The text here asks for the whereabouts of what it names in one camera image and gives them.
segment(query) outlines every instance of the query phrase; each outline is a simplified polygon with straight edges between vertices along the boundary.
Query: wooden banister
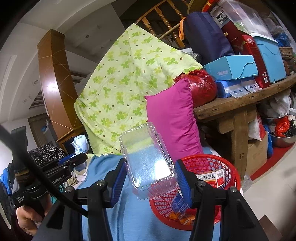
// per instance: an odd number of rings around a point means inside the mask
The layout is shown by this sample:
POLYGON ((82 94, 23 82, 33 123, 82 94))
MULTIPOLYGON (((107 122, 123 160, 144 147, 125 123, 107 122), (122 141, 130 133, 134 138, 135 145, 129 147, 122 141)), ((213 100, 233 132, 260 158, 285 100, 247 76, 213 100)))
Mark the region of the wooden banister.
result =
MULTIPOLYGON (((162 11, 159 9, 159 7, 155 8, 155 11, 158 13, 159 17, 162 19, 163 23, 166 25, 166 27, 170 30, 172 29, 171 24, 169 23, 169 21, 165 18, 165 16, 163 15, 162 11)), ((175 39, 177 45, 179 47, 185 47, 184 43, 182 42, 182 40, 179 38, 179 36, 176 34, 176 32, 173 32, 173 38, 175 39)))
POLYGON ((159 5, 163 4, 164 2, 166 2, 167 0, 162 0, 160 3, 156 4, 154 7, 150 8, 146 13, 144 13, 137 21, 135 21, 135 24, 137 24, 138 22, 140 22, 142 20, 142 18, 144 18, 145 16, 147 16, 149 13, 151 13, 155 8, 157 8, 159 5))
POLYGON ((159 37, 159 39, 163 39, 165 36, 169 35, 171 32, 173 32, 177 27, 180 26, 180 23, 176 24, 174 27, 172 27, 170 30, 166 31, 163 35, 159 37))
POLYGON ((152 26, 150 25, 150 23, 146 17, 142 18, 142 22, 145 25, 145 27, 148 29, 148 32, 151 33, 152 35, 156 36, 156 33, 154 32, 152 26))
POLYGON ((186 4, 187 7, 189 7, 189 4, 185 0, 181 0, 183 3, 186 4))
POLYGON ((171 0, 167 0, 167 2, 170 4, 171 8, 175 10, 176 14, 178 14, 178 16, 182 19, 184 16, 182 15, 182 13, 176 8, 176 6, 174 5, 174 3, 171 0))
MULTIPOLYGON (((185 3, 187 6, 189 6, 189 4, 185 1, 185 0, 181 0, 183 3, 185 3)), ((162 11, 160 10, 159 6, 161 4, 163 4, 164 2, 168 2, 170 7, 172 9, 174 9, 174 11, 176 12, 176 14, 182 19, 184 16, 183 14, 177 9, 177 7, 174 5, 174 3, 172 2, 172 0, 162 0, 161 2, 159 2, 158 4, 156 4, 154 7, 152 7, 151 9, 149 9, 146 13, 144 13, 136 22, 135 24, 138 24, 140 21, 143 22, 143 24, 145 25, 146 29, 148 30, 149 33, 151 33, 152 35, 156 36, 156 33, 154 31, 154 29, 152 28, 152 26, 150 25, 148 19, 146 18, 146 16, 151 13, 153 10, 155 10, 158 14, 158 16, 162 19, 163 23, 166 25, 166 27, 168 28, 168 31, 165 32, 163 35, 160 36, 159 39, 165 39, 167 41, 167 43, 172 46, 168 35, 172 35, 175 42, 177 43, 177 45, 179 47, 185 47, 184 43, 182 42, 182 40, 179 38, 178 34, 176 32, 174 32, 174 30, 179 26, 179 24, 175 25, 174 27, 172 27, 172 25, 169 23, 169 21, 166 19, 166 17, 163 15, 162 11)))

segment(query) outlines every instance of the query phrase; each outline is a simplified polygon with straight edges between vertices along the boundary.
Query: red bag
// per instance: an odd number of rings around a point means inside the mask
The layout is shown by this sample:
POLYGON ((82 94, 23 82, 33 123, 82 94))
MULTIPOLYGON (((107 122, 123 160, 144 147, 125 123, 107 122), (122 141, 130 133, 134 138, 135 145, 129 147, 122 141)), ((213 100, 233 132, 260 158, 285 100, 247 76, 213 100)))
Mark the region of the red bag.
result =
POLYGON ((280 121, 276 124, 275 134, 277 137, 286 137, 284 133, 289 130, 290 121, 287 116, 280 119, 280 121))
POLYGON ((217 94, 217 86, 213 78, 204 70, 194 70, 188 74, 181 73, 174 79, 188 80, 193 100, 193 108, 199 107, 212 101, 217 94))

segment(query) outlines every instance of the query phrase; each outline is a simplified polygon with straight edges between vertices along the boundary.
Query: green floral blanket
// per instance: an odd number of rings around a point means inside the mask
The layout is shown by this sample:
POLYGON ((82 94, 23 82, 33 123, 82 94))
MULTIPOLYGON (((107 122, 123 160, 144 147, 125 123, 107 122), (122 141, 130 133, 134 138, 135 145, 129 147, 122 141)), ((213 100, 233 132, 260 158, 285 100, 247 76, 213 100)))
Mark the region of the green floral blanket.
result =
POLYGON ((120 134, 147 121, 144 96, 172 86, 181 72, 201 68, 192 57, 137 25, 128 27, 75 102, 93 152, 120 154, 120 134))

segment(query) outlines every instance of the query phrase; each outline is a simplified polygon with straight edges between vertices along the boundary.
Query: human hand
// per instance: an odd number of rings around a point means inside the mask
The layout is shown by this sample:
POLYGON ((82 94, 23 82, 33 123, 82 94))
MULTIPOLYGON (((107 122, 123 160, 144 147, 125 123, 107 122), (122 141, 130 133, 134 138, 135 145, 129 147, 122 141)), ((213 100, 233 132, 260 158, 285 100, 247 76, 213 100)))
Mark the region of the human hand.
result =
MULTIPOLYGON (((46 194, 42 200, 44 215, 46 216, 52 207, 50 194, 46 194)), ((17 208, 17 220, 19 227, 27 234, 34 236, 38 230, 35 222, 42 222, 42 217, 31 207, 21 206, 17 208)))

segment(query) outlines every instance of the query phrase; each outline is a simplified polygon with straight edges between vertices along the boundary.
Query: clear plastic container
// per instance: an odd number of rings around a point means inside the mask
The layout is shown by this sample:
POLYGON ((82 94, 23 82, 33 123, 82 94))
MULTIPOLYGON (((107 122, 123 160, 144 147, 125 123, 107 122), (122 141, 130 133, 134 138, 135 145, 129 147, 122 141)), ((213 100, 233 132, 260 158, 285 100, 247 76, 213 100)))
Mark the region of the clear plastic container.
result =
POLYGON ((119 141, 133 193, 139 199, 153 199, 178 186, 174 165, 152 122, 125 131, 119 141))
POLYGON ((257 33, 272 38, 267 26, 254 9, 233 0, 221 0, 219 6, 239 30, 248 34, 257 33))

